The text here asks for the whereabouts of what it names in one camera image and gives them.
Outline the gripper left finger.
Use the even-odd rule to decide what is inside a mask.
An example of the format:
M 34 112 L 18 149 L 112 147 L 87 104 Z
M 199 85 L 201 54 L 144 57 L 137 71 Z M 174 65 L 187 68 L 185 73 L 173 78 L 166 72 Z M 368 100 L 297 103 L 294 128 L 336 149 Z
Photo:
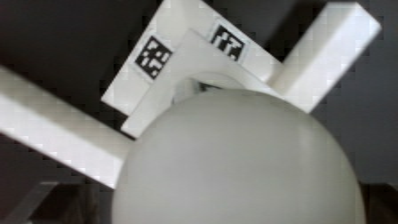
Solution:
M 31 216 L 57 185 L 57 181 L 45 181 L 34 186 L 0 224 L 32 224 Z

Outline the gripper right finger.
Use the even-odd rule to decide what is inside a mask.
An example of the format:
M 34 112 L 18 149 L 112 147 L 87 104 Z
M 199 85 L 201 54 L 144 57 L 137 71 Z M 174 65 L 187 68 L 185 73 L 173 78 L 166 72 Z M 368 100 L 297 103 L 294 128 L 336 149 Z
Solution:
M 398 187 L 388 183 L 361 185 L 368 224 L 398 224 Z

